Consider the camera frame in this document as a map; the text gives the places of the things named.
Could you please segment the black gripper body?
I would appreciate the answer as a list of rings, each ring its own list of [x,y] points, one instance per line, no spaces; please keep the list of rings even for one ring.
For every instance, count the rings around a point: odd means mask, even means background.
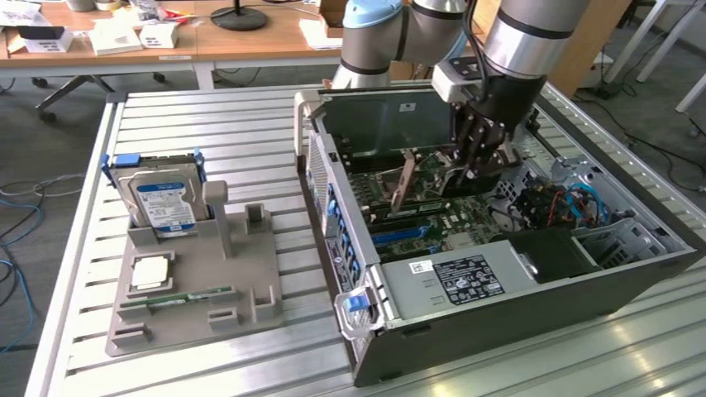
[[[514,136],[517,126],[531,110],[545,83],[545,76],[538,79],[517,79],[508,75],[492,75],[488,79],[486,100],[470,100],[474,112],[494,124],[503,123],[503,131]]]

